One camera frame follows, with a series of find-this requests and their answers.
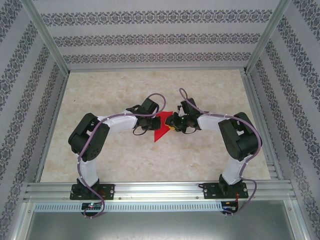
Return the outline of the red cloth piece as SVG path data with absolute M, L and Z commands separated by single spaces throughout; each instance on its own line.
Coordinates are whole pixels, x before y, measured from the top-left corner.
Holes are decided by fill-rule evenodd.
M 154 131 L 154 142 L 157 142 L 160 138 L 162 138 L 168 131 L 171 130 L 169 126 L 166 125 L 166 120 L 168 117 L 173 115 L 173 111 L 162 111 L 156 115 L 156 117 L 160 117 L 160 129 Z

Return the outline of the small circuit board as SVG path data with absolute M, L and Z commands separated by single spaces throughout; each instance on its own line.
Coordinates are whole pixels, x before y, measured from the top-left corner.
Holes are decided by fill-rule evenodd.
M 237 201 L 223 201 L 221 205 L 223 211 L 227 213 L 236 213 L 239 209 L 239 203 Z
M 102 209 L 102 204 L 100 202 L 87 202 L 82 203 L 81 210 L 87 210 L 87 211 L 100 211 Z

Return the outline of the aluminium back frame bar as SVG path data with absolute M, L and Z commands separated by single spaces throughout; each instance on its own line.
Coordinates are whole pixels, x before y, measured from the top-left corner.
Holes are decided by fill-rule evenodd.
M 96 68 L 73 69 L 70 73 L 99 73 L 99 72 L 158 72 L 158 71 L 245 71 L 245 67 L 146 67 L 146 68 Z

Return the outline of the aluminium mounting rail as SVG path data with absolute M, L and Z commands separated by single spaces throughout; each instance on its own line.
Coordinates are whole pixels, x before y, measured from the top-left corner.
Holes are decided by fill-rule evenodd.
M 246 182 L 244 192 L 253 200 L 295 200 L 290 180 L 258 180 L 257 187 Z M 69 202 L 72 182 L 36 182 L 26 185 L 24 202 Z M 209 191 L 196 181 L 115 182 L 115 202 L 182 202 L 203 201 Z

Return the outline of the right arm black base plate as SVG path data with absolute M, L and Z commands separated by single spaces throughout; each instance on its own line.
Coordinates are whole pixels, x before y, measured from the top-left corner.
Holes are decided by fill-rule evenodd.
M 203 190 L 205 199 L 247 199 L 249 197 L 247 185 L 238 182 L 234 185 L 227 185 L 222 182 L 200 183 L 198 187 Z

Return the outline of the aluminium side rail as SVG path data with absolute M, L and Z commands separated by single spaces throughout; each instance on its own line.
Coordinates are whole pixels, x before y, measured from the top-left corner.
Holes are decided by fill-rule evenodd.
M 263 111 L 260 106 L 258 96 L 250 76 L 244 70 L 240 70 L 240 75 L 244 85 L 244 89 L 248 98 L 250 109 L 254 118 L 255 126 L 262 139 L 262 150 L 265 161 L 268 166 L 272 166 L 269 174 L 272 180 L 284 180 L 279 161 L 274 150 L 272 140 L 264 119 Z
M 39 183 L 41 180 L 42 174 L 43 174 L 43 169 L 45 167 L 46 159 L 48 156 L 51 141 L 52 141 L 53 134 L 55 131 L 56 123 L 57 123 L 60 108 L 61 108 L 61 105 L 63 102 L 63 97 L 64 97 L 64 94 L 66 91 L 69 76 L 70 76 L 70 73 L 67 73 L 65 75 L 63 82 L 61 84 L 61 88 L 58 93 L 58 98 L 56 100 L 56 103 L 55 103 L 55 106 L 54 106 L 54 109 L 52 112 L 52 118 L 50 120 L 49 128 L 48 128 L 48 131 L 46 134 L 46 138 L 45 138 L 44 146 L 42 148 L 42 152 L 40 155 L 39 163 L 38 163 L 36 171 L 35 171 L 35 175 L 34 175 L 34 179 L 33 179 L 34 183 Z

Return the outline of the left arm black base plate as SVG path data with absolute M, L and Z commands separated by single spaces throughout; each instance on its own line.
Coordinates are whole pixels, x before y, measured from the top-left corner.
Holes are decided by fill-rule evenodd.
M 104 200 L 113 200 L 115 185 L 114 184 L 95 184 L 92 189 Z M 70 200 L 100 200 L 100 197 L 94 194 L 86 186 L 73 184 L 70 191 Z

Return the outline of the aluminium frame post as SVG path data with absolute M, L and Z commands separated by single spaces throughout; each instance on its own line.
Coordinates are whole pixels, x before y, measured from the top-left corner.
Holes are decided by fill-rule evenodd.
M 40 34 L 42 40 L 46 44 L 47 48 L 49 49 L 50 53 L 52 54 L 55 62 L 59 66 L 60 70 L 65 74 L 70 74 L 70 69 L 66 61 L 63 58 L 58 46 L 56 45 L 51 33 L 49 32 L 43 18 L 41 17 L 40 13 L 38 12 L 36 6 L 34 5 L 32 0 L 20 0 L 22 6 L 24 7 L 25 11 L 27 12 L 28 16 L 30 17 L 31 21 L 33 22 L 34 26 L 36 27 L 38 33 Z
M 254 68 L 256 62 L 258 61 L 260 55 L 262 54 L 265 46 L 267 45 L 269 39 L 271 38 L 274 30 L 277 27 L 280 19 L 288 8 L 291 0 L 279 0 L 273 14 L 270 17 L 269 22 L 267 23 L 260 39 L 257 42 L 256 47 L 254 48 L 247 65 L 244 68 L 244 72 L 248 75 Z

